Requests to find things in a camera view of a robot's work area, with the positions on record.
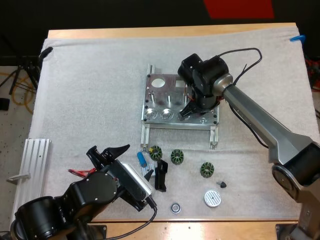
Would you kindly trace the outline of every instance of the blue capacitor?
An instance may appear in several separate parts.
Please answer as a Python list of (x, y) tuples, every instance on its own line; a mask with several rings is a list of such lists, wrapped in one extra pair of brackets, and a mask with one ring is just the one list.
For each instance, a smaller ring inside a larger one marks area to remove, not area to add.
[(140, 163), (141, 167), (145, 168), (145, 167), (147, 166), (147, 162), (146, 162), (145, 157), (144, 157), (144, 155), (142, 154), (142, 152), (139, 151), (139, 152), (136, 154), (136, 156), (137, 156), (138, 159), (139, 159), (139, 163)]

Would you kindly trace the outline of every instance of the red panel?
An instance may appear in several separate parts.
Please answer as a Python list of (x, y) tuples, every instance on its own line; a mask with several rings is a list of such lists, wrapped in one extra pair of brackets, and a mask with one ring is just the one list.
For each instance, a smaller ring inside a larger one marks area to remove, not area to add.
[(271, 0), (204, 0), (212, 19), (273, 19)]

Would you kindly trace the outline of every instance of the blue clip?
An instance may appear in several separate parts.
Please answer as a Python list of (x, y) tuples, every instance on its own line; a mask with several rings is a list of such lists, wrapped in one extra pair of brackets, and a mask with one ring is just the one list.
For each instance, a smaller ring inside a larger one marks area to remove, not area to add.
[(302, 44), (305, 43), (306, 40), (306, 36), (305, 35), (300, 35), (300, 36), (294, 36), (292, 38), (290, 38), (290, 42), (295, 42), (295, 41), (301, 41)]

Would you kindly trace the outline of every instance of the hole in plate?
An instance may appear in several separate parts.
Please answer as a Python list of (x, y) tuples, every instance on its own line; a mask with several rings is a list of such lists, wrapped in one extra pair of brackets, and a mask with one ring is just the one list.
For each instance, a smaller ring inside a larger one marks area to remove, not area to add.
[(162, 78), (156, 78), (151, 82), (151, 85), (155, 88), (161, 88), (165, 85), (166, 81)]

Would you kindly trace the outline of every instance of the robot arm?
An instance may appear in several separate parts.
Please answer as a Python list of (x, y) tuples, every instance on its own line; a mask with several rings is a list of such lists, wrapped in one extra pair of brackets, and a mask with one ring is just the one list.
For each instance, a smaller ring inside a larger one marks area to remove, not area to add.
[(11, 237), (14, 240), (59, 240), (64, 236), (68, 240), (106, 240), (105, 236), (97, 238), (87, 224), (117, 198), (137, 211), (149, 204), (154, 214), (140, 227), (107, 240), (124, 238), (147, 226), (157, 214), (153, 189), (148, 183), (153, 170), (144, 178), (129, 164), (116, 159), (129, 147), (109, 147), (102, 153), (96, 146), (90, 148), (87, 155), (96, 171), (71, 183), (62, 196), (44, 196), (20, 206), (11, 224)]
[(181, 116), (206, 113), (224, 98), (235, 114), (267, 144), (275, 180), (297, 203), (302, 203), (298, 224), (289, 231), (291, 238), (319, 239), (319, 145), (308, 136), (291, 132), (238, 89), (219, 56), (202, 61), (193, 54), (182, 61), (178, 74), (192, 88), (195, 99), (181, 111)]

